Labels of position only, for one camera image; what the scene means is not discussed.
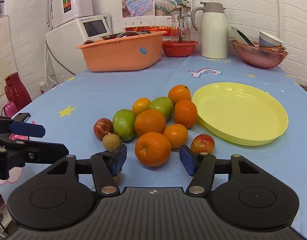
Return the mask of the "small front tangerine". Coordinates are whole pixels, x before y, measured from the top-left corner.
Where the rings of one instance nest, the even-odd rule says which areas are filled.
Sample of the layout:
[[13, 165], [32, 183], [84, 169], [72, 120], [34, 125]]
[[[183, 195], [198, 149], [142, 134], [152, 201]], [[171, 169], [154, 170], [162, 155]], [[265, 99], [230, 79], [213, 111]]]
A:
[[185, 145], [188, 140], [188, 130], [181, 124], [172, 124], [167, 126], [163, 132], [163, 135], [169, 139], [172, 149]]

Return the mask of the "white thermos jug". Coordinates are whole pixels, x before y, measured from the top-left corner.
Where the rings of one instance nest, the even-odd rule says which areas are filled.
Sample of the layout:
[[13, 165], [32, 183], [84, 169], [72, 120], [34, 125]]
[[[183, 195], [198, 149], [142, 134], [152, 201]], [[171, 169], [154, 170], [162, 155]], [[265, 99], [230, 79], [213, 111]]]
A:
[[201, 7], [191, 12], [192, 26], [199, 31], [195, 22], [197, 11], [203, 11], [201, 20], [201, 56], [209, 59], [228, 58], [228, 24], [224, 10], [219, 2], [201, 1]]

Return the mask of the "white water purifier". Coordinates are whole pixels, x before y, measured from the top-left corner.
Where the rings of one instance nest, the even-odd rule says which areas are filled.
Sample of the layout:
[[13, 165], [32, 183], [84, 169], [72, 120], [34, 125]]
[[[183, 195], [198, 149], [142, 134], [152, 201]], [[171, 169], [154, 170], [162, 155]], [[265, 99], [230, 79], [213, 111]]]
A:
[[92, 0], [47, 0], [47, 26], [52, 28], [92, 15]]

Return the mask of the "back orange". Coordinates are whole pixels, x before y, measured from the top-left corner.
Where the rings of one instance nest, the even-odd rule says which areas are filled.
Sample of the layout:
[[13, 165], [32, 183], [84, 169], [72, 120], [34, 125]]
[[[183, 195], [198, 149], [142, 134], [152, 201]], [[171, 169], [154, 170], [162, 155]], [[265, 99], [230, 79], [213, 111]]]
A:
[[180, 100], [191, 100], [190, 89], [185, 85], [177, 85], [168, 92], [168, 98], [177, 104]]

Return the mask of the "large front orange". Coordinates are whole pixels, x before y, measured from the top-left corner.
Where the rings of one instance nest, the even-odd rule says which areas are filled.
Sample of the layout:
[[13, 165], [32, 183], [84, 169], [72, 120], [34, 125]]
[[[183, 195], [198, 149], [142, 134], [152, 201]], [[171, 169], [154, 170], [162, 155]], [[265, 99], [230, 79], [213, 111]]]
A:
[[145, 166], [158, 167], [166, 163], [171, 155], [169, 139], [158, 132], [148, 132], [138, 138], [134, 147], [137, 159]]

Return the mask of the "large orange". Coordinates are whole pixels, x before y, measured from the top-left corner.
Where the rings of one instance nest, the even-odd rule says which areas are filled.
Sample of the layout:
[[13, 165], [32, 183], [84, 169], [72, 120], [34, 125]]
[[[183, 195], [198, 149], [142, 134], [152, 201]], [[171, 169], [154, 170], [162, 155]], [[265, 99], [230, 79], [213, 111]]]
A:
[[171, 155], [169, 139], [158, 132], [148, 132], [138, 138], [134, 147], [137, 159], [145, 166], [158, 167], [166, 163]]
[[140, 113], [134, 122], [134, 130], [138, 136], [148, 132], [163, 133], [167, 125], [164, 115], [155, 109], [148, 109]]

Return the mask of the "left green apple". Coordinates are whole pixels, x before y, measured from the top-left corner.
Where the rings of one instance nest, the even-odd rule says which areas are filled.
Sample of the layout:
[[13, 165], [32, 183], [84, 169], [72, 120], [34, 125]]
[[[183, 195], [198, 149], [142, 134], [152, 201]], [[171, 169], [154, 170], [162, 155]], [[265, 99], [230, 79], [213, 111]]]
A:
[[135, 135], [134, 121], [136, 117], [132, 110], [121, 109], [113, 117], [113, 129], [122, 141], [130, 141]]

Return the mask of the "white green plate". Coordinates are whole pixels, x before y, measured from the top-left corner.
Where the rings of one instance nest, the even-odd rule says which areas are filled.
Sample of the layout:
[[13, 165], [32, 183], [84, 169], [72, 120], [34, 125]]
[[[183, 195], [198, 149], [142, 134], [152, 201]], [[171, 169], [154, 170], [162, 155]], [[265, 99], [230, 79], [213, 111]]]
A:
[[255, 46], [254, 43], [244, 33], [242, 33], [237, 27], [232, 26], [230, 28], [230, 33], [237, 42], [241, 44], [246, 44], [249, 46]]

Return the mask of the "brown longan fruit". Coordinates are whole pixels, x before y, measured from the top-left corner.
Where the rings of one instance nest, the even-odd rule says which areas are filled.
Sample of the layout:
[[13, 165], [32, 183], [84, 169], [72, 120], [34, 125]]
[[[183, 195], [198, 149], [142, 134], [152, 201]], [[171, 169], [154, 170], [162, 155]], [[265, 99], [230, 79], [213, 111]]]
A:
[[108, 151], [114, 151], [121, 145], [121, 139], [116, 134], [109, 133], [102, 139], [102, 145]]

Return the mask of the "red plum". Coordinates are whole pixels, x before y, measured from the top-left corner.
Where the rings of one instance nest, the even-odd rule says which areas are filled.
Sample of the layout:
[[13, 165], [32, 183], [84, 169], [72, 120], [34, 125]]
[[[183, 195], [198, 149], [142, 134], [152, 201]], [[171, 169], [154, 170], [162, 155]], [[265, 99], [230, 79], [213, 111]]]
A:
[[102, 140], [105, 135], [113, 133], [113, 123], [108, 118], [100, 118], [93, 126], [95, 136]]
[[192, 141], [190, 148], [196, 154], [213, 154], [215, 148], [215, 141], [208, 134], [199, 134]]

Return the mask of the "white countertop appliance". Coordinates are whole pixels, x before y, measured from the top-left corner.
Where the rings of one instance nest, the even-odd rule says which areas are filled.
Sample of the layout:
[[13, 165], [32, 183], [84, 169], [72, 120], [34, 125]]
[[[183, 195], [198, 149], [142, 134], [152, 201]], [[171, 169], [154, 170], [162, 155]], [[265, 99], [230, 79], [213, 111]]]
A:
[[87, 69], [78, 46], [98, 41], [112, 33], [109, 14], [76, 18], [46, 33], [47, 48], [57, 81], [62, 83]]

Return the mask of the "right side orange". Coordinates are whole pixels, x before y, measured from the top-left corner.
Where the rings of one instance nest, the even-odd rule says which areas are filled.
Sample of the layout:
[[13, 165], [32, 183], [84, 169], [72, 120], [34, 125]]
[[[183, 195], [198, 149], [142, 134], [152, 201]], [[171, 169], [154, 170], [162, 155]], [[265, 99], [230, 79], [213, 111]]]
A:
[[180, 100], [174, 107], [174, 122], [186, 128], [191, 128], [196, 123], [198, 110], [196, 105], [190, 100]]

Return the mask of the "red plastic colander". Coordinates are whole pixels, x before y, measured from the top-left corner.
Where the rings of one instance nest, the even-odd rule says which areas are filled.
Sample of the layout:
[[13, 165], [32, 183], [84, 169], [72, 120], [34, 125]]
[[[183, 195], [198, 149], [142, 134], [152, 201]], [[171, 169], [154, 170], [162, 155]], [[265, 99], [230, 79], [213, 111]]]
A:
[[163, 41], [162, 50], [168, 57], [188, 57], [194, 52], [197, 41], [171, 42]]

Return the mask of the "small yellow-orange tangerine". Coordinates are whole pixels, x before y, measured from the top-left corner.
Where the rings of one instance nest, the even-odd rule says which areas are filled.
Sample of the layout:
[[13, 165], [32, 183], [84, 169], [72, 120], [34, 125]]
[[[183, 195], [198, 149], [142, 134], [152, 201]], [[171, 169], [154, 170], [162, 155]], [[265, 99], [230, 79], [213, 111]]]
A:
[[138, 116], [140, 113], [146, 111], [150, 103], [151, 101], [148, 98], [139, 98], [136, 100], [132, 106], [132, 111], [135, 116]]

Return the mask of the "glass pitcher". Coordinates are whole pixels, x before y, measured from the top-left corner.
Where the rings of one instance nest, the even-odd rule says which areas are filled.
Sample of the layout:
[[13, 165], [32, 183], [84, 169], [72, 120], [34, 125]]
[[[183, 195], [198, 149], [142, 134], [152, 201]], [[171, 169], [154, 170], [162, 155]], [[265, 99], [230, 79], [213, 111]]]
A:
[[172, 43], [188, 43], [191, 41], [188, 14], [181, 7], [172, 12], [170, 41]]

